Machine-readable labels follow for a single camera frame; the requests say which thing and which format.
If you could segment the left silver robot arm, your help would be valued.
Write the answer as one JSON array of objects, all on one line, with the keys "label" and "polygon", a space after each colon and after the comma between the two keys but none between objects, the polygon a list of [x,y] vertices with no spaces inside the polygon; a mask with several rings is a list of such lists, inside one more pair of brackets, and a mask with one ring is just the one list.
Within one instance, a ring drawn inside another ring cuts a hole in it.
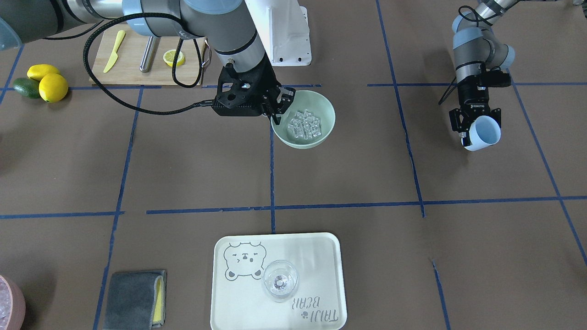
[{"label": "left silver robot arm", "polygon": [[515,4],[515,0],[482,0],[476,8],[462,6],[452,24],[459,107],[449,112],[449,119],[470,152],[495,145],[501,138],[501,109],[490,107],[489,91],[511,86],[507,70],[515,50],[500,42],[492,27]]}]

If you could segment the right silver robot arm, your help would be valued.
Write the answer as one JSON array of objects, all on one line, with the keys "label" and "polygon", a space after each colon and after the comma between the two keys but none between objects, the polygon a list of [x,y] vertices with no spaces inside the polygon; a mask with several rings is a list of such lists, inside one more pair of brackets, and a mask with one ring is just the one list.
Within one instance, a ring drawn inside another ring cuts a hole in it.
[{"label": "right silver robot arm", "polygon": [[277,81],[243,0],[3,0],[0,11],[2,50],[84,24],[101,23],[83,48],[86,72],[109,98],[141,113],[150,111],[109,92],[88,61],[97,36],[124,22],[144,36],[177,36],[182,41],[205,37],[223,65],[214,99],[160,111],[161,116],[209,106],[220,116],[267,116],[279,125],[281,116],[294,103],[296,91]]}]

